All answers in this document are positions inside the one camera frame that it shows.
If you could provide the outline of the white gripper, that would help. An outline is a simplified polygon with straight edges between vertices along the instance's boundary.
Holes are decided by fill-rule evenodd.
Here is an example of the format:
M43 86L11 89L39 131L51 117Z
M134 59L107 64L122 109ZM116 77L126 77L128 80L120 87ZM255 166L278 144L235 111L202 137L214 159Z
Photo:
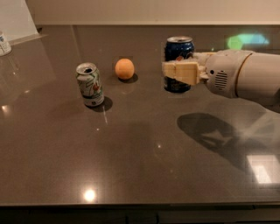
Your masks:
M196 85L207 80L210 92L227 98L236 98L238 74L252 51L224 50L215 52L195 52L192 57L197 61L168 61L162 63L164 76Z

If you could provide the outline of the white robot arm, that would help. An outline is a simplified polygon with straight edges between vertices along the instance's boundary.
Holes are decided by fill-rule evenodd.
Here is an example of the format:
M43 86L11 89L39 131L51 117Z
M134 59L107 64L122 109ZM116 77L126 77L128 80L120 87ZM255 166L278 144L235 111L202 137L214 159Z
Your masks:
M280 56L244 50L196 52L162 64L164 76L227 98L242 98L280 112Z

